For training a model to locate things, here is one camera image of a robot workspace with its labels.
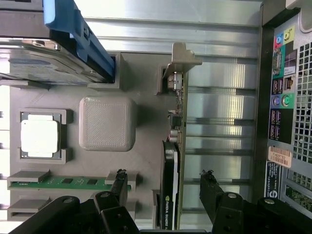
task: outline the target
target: ethernet port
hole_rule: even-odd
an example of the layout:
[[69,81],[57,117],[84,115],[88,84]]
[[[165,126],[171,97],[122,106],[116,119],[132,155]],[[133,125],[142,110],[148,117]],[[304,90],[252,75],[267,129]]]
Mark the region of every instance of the ethernet port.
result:
[[294,77],[285,77],[284,78],[284,90],[291,90],[294,82]]

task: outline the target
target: metal chassis wall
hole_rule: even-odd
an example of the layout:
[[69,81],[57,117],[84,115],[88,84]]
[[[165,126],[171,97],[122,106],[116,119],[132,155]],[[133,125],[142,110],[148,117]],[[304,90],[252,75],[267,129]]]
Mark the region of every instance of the metal chassis wall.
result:
[[258,104],[256,111],[255,148],[253,164],[252,202],[264,194],[270,92],[272,77],[272,54],[274,29],[300,12],[299,8],[286,9],[286,0],[265,0],[260,7],[260,59],[258,62]]

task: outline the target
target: sticker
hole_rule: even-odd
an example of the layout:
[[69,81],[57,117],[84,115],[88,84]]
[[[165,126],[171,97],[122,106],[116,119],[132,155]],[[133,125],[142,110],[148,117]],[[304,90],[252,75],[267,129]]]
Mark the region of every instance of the sticker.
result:
[[286,55],[284,62],[284,75],[287,76],[296,73],[296,66],[297,66],[297,50],[292,51],[291,53]]
[[38,59],[19,59],[11,58],[9,59],[11,64],[32,64],[32,65],[51,65],[50,62],[38,60]]
[[274,146],[269,147],[269,160],[276,162],[279,165],[290,168],[292,167],[292,153],[288,150],[276,148]]
[[279,185],[281,176],[281,166],[275,162],[267,161],[265,171],[264,197],[279,197]]
[[284,33],[280,33],[278,34],[275,38],[274,38],[274,48],[280,48],[283,45],[284,42]]
[[294,26],[286,29],[284,31],[284,42],[283,44],[286,45],[287,43],[291,42],[294,40]]

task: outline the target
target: green audio port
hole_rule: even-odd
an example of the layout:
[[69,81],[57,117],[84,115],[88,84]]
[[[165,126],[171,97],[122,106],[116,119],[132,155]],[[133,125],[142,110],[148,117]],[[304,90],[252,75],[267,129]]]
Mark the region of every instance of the green audio port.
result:
[[283,98],[282,98],[282,105],[283,106],[288,106],[290,103],[290,98],[288,95],[285,95]]

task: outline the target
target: small electronic component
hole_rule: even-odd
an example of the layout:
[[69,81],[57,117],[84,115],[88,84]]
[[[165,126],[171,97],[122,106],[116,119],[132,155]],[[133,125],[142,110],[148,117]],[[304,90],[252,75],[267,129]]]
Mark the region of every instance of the small electronic component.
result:
[[73,179],[71,178],[66,178],[62,181],[62,184],[70,184],[71,182],[73,182]]
[[178,129],[171,129],[170,133],[169,133],[169,137],[168,137],[169,142],[177,143],[178,142],[178,134],[179,134]]
[[180,115],[171,114],[170,115],[170,125],[171,127],[180,127],[182,124],[182,118]]
[[89,179],[89,181],[87,182],[88,185],[95,185],[98,182],[97,179]]

